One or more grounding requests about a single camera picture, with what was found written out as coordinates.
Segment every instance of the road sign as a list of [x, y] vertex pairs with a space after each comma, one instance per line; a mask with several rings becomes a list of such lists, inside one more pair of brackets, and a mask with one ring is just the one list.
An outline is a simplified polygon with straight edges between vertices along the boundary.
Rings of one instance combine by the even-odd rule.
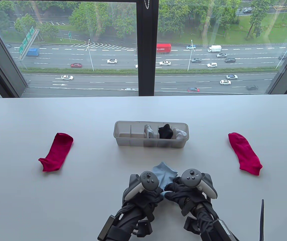
[[30, 33], [31, 33], [31, 35], [33, 35], [33, 33], [34, 33], [34, 27], [33, 26], [30, 29]]
[[20, 52], [20, 54], [22, 54], [22, 53], [23, 53], [23, 50], [24, 50], [24, 47], [23, 47], [23, 45], [21, 45], [21, 46], [19, 47], [18, 51]]
[[30, 39], [31, 39], [31, 34], [29, 32], [26, 35], [26, 39], [27, 39], [27, 41], [30, 41]]
[[26, 47], [26, 45], [27, 45], [27, 40], [26, 40], [26, 38], [23, 40], [23, 46], [24, 46], [24, 48]]

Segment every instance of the light blue sock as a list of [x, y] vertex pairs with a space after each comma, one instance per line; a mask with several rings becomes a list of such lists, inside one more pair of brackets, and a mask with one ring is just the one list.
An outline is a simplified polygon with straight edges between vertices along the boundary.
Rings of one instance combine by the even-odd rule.
[[153, 173], [157, 176], [159, 180], [159, 187], [164, 189], [172, 180], [177, 177], [175, 170], [172, 170], [166, 163], [161, 162], [158, 166], [154, 166]]

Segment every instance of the red sock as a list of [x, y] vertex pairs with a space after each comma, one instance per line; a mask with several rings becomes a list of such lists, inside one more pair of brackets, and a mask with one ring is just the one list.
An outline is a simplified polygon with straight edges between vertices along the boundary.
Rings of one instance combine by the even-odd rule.
[[43, 165], [43, 171], [53, 172], [59, 170], [71, 149], [72, 143], [73, 138], [71, 136], [65, 133], [57, 133], [48, 155], [39, 159]]
[[238, 157], [240, 169], [259, 176], [263, 166], [246, 138], [241, 134], [233, 132], [228, 134], [228, 139]]

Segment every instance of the truck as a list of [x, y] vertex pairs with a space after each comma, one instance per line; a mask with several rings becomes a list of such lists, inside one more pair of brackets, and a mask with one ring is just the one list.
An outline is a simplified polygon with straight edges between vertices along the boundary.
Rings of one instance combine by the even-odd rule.
[[170, 43], [158, 43], [156, 48], [157, 54], [169, 54], [171, 51], [171, 44]]
[[26, 56], [38, 56], [40, 53], [39, 53], [39, 49], [38, 48], [35, 48], [35, 47], [31, 47]]
[[207, 48], [208, 53], [219, 53], [222, 50], [222, 46], [220, 45], [212, 45]]

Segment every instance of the white truck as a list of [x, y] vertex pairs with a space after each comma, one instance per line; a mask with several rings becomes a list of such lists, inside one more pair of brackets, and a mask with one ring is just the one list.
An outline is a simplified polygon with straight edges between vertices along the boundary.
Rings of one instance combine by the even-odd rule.
[[219, 53], [222, 50], [222, 46], [220, 45], [212, 45], [207, 48], [208, 53]]

